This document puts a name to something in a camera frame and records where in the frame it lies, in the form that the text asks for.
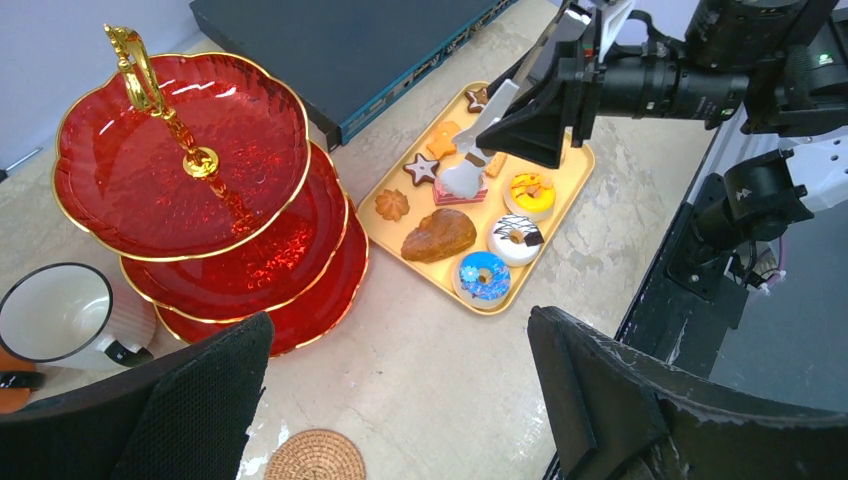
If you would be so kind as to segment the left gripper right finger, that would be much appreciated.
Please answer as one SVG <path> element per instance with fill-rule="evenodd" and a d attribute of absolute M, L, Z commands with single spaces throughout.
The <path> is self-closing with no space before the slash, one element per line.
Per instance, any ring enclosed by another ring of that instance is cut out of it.
<path fill-rule="evenodd" d="M 712 383 L 534 307 L 550 479 L 843 479 L 847 416 Z"/>

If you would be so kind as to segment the yellow frosted donut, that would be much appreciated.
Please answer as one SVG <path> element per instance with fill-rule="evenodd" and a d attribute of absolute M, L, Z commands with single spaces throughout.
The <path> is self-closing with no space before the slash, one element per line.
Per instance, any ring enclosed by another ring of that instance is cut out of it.
<path fill-rule="evenodd" d="M 557 191 L 550 176 L 528 172 L 505 184 L 503 198 L 510 213 L 541 221 L 553 215 Z"/>

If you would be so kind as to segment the white chocolate-drizzled donut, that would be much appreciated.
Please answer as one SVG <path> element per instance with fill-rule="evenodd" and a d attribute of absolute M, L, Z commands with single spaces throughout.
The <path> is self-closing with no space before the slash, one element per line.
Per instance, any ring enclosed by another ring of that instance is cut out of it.
<path fill-rule="evenodd" d="M 496 220 L 487 236 L 487 247 L 509 267 L 528 265 L 540 254 L 545 238 L 530 218 L 506 214 Z"/>

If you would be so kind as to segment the red three-tier cake stand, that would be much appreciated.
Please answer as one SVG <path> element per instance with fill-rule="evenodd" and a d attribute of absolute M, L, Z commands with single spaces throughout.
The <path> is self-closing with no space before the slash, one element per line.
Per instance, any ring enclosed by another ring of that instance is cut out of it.
<path fill-rule="evenodd" d="M 349 312 L 368 238 L 305 106 L 244 57 L 149 55 L 106 26 L 114 74 L 62 118 L 53 168 L 64 215 L 115 253 L 175 338 L 200 342 L 256 313 L 271 354 Z"/>

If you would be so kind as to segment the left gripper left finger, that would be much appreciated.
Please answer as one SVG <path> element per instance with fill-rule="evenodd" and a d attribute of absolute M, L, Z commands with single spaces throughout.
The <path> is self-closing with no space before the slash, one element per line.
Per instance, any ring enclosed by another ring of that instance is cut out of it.
<path fill-rule="evenodd" d="M 266 313 L 1 418 L 4 479 L 233 479 L 263 393 Z"/>

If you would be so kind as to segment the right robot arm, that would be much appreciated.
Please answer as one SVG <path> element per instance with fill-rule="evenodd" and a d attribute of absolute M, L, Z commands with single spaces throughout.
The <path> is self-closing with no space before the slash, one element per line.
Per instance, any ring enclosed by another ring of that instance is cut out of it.
<path fill-rule="evenodd" d="M 834 1 L 701 1 L 683 39 L 631 1 L 599 1 L 580 37 L 535 45 L 455 141 L 556 169 L 600 116 L 730 125 L 743 139 L 680 207 L 620 327 L 706 312 L 786 274 L 789 226 L 847 198 L 847 12 Z"/>

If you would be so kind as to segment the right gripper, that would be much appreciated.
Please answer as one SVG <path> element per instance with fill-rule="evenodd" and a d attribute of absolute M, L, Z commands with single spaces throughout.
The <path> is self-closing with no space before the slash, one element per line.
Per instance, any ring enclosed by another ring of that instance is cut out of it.
<path fill-rule="evenodd" d="M 696 120 L 712 129 L 736 113 L 748 89 L 743 73 L 717 72 L 690 61 L 685 45 L 659 32 L 645 11 L 634 8 L 603 63 L 594 52 L 594 34 L 592 20 L 576 48 L 585 69 L 574 88 L 579 104 L 573 108 L 573 147 L 591 137 L 598 116 Z M 548 40 L 503 74 L 506 92 L 529 91 L 475 138 L 476 147 L 560 167 L 568 77 L 560 64 L 573 56 L 575 45 L 575 40 Z"/>

